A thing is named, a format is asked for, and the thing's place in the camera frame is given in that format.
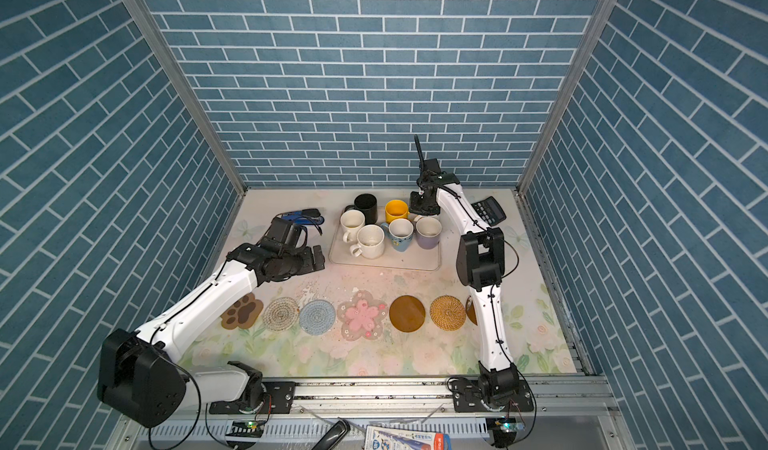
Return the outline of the lavender mug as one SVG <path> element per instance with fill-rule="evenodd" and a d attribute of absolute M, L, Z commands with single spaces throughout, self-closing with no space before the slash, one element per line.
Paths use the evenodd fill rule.
<path fill-rule="evenodd" d="M 424 250 L 434 249 L 439 244 L 442 229 L 442 224 L 437 218 L 419 217 L 415 221 L 418 246 Z"/>

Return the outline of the yellow mug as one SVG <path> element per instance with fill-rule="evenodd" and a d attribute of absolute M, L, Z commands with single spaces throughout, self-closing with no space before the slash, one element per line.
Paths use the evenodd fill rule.
<path fill-rule="evenodd" d="M 408 219 L 409 208 L 402 200 L 391 200 L 385 205 L 385 221 L 391 224 L 398 219 Z"/>

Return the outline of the beige serving tray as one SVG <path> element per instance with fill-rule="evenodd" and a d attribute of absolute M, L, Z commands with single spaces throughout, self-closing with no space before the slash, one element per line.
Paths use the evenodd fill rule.
<path fill-rule="evenodd" d="M 412 240 L 410 246 L 404 252 L 398 252 L 386 237 L 384 252 L 377 259 L 366 259 L 363 256 L 354 257 L 349 248 L 351 243 L 343 242 L 344 230 L 338 224 L 330 247 L 330 261 L 339 265 L 374 266 L 401 270 L 436 271 L 441 267 L 441 244 L 435 248 L 425 250 Z"/>

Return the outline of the white zigzag woven coaster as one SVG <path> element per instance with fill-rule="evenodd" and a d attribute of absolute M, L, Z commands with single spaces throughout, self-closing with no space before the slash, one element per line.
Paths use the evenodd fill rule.
<path fill-rule="evenodd" d="M 267 330 L 273 332 L 288 330 L 299 318 L 298 303 L 290 297 L 274 299 L 264 310 L 262 317 Z"/>

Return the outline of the paw print coaster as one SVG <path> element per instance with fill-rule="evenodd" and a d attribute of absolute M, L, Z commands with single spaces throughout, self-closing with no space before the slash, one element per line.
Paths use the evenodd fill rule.
<path fill-rule="evenodd" d="M 250 329 L 264 309 L 264 303 L 252 293 L 236 300 L 221 316 L 225 330 Z"/>

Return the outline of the grey blue woven coaster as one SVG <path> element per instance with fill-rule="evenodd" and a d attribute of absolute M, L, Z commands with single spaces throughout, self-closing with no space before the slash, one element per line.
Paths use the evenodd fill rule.
<path fill-rule="evenodd" d="M 334 306 L 325 300 L 313 300 L 304 305 L 299 313 L 301 329 L 311 336 L 321 336 L 328 332 L 336 320 Z"/>

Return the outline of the pink flower coaster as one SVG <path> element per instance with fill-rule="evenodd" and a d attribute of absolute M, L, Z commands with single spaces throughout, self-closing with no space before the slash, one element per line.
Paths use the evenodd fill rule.
<path fill-rule="evenodd" d="M 389 306 L 370 292 L 358 291 L 337 306 L 336 316 L 341 322 L 341 337 L 347 341 L 379 339 Z"/>

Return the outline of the cork woven coaster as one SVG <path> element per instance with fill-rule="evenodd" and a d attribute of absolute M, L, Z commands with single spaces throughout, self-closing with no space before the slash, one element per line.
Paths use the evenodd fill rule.
<path fill-rule="evenodd" d="M 457 331 L 466 322 L 465 306 L 456 297 L 440 296 L 430 305 L 430 318 L 441 330 Z"/>

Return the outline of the dark brown round coaster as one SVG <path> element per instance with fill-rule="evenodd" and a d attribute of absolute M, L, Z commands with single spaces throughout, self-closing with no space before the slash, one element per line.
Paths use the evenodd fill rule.
<path fill-rule="evenodd" d="M 477 324 L 477 317 L 475 312 L 474 303 L 471 297 L 468 297 L 465 304 L 465 312 L 469 321 L 473 324 Z"/>

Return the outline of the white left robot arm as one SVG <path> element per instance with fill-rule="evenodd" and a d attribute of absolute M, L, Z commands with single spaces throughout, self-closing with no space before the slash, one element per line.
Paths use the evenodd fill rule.
<path fill-rule="evenodd" d="M 113 331 L 100 351 L 97 399 L 146 428 L 190 406 L 232 402 L 241 411 L 258 409 L 267 399 L 260 371 L 239 361 L 189 371 L 179 361 L 253 289 L 323 270 L 321 247 L 307 241 L 305 227 L 274 218 L 257 243 L 230 251 L 211 277 L 174 306 L 134 331 Z"/>

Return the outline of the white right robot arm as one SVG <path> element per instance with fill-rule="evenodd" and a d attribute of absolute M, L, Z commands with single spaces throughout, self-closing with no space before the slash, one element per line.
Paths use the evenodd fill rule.
<path fill-rule="evenodd" d="M 419 190 L 409 208 L 424 220 L 447 216 L 459 235 L 456 272 L 469 289 L 481 335 L 477 388 L 491 410 L 522 412 L 536 409 L 535 396 L 511 356 L 501 308 L 501 286 L 511 273 L 505 269 L 509 247 L 498 224 L 506 214 L 493 197 L 467 200 L 458 178 L 440 168 L 435 159 L 419 157 Z"/>

